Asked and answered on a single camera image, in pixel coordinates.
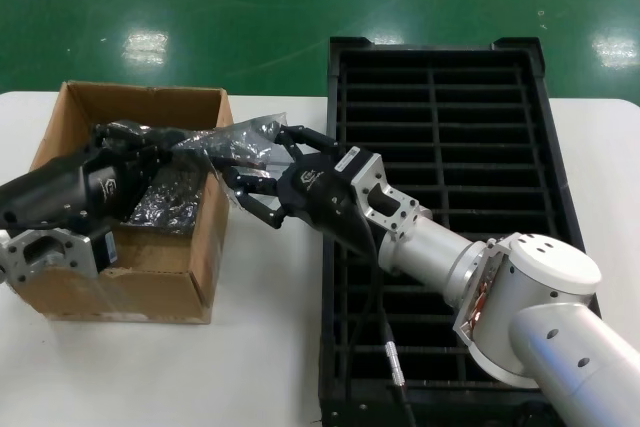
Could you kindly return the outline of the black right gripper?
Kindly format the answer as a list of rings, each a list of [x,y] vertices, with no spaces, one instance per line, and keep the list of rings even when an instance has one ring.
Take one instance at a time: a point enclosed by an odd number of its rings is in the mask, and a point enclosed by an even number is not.
[[[234,200],[249,214],[273,229],[286,216],[295,217],[345,248],[369,257],[371,229],[357,205],[354,189],[336,166],[341,159],[339,143],[308,127],[281,124],[274,143],[285,148],[293,162],[273,178],[241,174],[235,167],[222,172],[222,179]],[[299,144],[315,149],[303,153]],[[271,209],[252,194],[279,200]]]

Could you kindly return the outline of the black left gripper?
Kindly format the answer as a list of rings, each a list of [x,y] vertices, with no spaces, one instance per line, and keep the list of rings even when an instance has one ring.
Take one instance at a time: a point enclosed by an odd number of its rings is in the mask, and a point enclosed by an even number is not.
[[[149,129],[130,120],[96,124],[94,147],[55,157],[1,186],[1,227],[36,230],[124,221],[171,161],[174,144],[173,128]]]

